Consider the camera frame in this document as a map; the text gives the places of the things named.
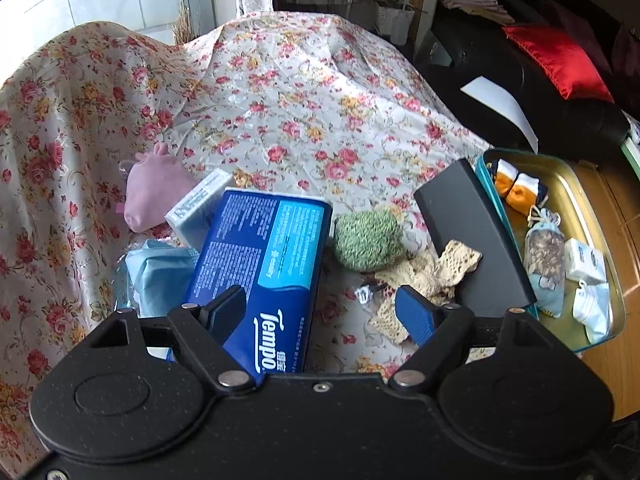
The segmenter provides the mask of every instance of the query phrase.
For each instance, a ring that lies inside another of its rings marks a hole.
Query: light blue label
[[[319,205],[280,202],[258,285],[264,288],[311,288],[321,221],[322,207]]]

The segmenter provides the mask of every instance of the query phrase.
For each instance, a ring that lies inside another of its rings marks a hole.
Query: tempo tissue package
[[[564,244],[565,276],[568,280],[587,285],[606,283],[607,271],[602,252],[571,238]]]
[[[222,194],[227,187],[234,185],[230,174],[216,169],[164,216],[183,244],[200,252]]]
[[[244,288],[246,315],[224,348],[256,379],[303,370],[331,214],[322,199],[240,189],[222,197],[184,302]]]

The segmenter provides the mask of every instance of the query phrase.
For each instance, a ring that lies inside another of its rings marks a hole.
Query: white paper sheet
[[[504,88],[480,76],[464,85],[460,90],[510,120],[523,133],[533,152],[538,152],[536,134],[516,99]]]

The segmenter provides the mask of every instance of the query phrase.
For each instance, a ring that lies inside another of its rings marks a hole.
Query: rolled sock
[[[506,160],[500,159],[492,163],[490,171],[494,178],[494,186],[498,195],[500,198],[506,197],[518,176],[518,170]]]
[[[539,179],[521,173],[505,200],[516,211],[526,216],[529,214],[531,206],[542,207],[544,205],[547,193],[548,189]]]

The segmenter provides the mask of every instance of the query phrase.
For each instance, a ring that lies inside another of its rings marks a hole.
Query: small white tissue pack
[[[607,271],[602,252],[575,238],[564,244],[565,276],[572,282],[583,280],[587,285],[606,283]]]
[[[218,203],[225,189],[234,186],[233,176],[215,169],[164,216],[183,244],[202,250]]]

